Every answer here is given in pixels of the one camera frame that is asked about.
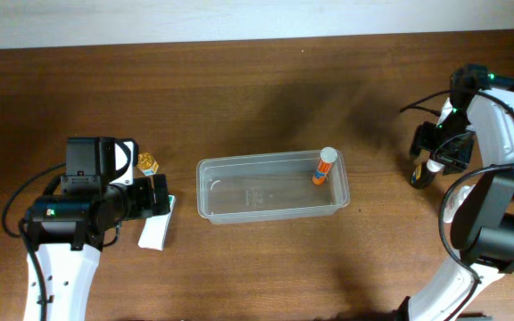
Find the dark bottle white cap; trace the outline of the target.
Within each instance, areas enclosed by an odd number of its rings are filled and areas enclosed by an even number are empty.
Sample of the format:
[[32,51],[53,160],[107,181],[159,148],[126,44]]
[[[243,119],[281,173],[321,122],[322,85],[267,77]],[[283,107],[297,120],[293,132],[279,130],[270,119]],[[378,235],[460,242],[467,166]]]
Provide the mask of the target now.
[[444,165],[435,160],[422,162],[412,172],[410,185],[416,189],[426,188],[434,181],[436,174],[443,169]]

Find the white spray bottle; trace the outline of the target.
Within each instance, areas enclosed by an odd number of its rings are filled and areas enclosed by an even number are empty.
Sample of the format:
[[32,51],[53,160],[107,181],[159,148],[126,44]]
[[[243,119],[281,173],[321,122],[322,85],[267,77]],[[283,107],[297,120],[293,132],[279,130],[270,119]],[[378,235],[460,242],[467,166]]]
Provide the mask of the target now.
[[444,208],[443,221],[446,224],[451,224],[455,213],[459,206],[466,200],[470,192],[473,190],[474,185],[464,185],[455,191],[448,199]]

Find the orange tube white cap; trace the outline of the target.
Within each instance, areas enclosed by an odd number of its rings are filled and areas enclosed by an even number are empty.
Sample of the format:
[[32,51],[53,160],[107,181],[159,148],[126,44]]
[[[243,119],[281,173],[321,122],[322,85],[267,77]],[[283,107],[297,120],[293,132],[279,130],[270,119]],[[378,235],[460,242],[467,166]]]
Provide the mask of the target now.
[[325,147],[320,151],[319,163],[312,176],[314,185],[323,185],[327,179],[329,171],[338,158],[337,150],[333,147]]

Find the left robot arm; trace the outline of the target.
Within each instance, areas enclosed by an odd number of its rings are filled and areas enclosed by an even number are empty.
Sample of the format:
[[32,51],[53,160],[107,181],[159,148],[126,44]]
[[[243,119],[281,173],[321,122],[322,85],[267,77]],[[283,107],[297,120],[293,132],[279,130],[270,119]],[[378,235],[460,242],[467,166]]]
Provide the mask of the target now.
[[162,250],[175,197],[166,177],[135,178],[131,138],[72,137],[64,173],[27,209],[18,228],[28,256],[26,320],[82,320],[105,236],[142,220],[138,245]]

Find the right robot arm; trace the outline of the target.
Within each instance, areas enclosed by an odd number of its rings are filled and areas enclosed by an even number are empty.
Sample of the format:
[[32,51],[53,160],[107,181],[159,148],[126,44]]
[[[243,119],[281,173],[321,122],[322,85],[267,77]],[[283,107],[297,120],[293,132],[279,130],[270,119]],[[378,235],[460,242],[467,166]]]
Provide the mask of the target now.
[[438,212],[447,258],[397,320],[458,320],[490,284],[514,272],[514,78],[467,64],[450,78],[436,123],[416,128],[410,156],[427,151],[410,176],[424,189],[437,174],[459,175]]

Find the clear plastic container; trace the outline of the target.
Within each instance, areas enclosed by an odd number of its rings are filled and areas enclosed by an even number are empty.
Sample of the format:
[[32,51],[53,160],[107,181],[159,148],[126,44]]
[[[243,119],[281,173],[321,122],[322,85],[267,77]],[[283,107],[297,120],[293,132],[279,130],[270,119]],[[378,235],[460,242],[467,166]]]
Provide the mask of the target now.
[[214,225],[330,216],[350,200],[344,157],[321,185],[312,178],[320,150],[201,160],[196,168],[197,209]]

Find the gold lid small jar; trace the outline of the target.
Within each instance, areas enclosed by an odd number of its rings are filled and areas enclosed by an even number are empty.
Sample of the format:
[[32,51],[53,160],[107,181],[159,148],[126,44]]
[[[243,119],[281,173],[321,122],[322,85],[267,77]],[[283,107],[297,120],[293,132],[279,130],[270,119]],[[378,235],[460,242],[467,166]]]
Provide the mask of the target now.
[[147,177],[157,173],[159,164],[149,152],[138,154],[137,168]]

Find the white green medicine box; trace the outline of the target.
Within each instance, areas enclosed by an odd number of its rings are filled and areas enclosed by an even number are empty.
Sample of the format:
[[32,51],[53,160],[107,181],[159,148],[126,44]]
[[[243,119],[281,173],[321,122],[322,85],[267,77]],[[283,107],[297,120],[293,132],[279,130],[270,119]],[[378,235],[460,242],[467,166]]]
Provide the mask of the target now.
[[168,214],[148,218],[138,240],[142,249],[162,251],[169,230],[170,219],[175,208],[176,197],[170,196],[170,212]]

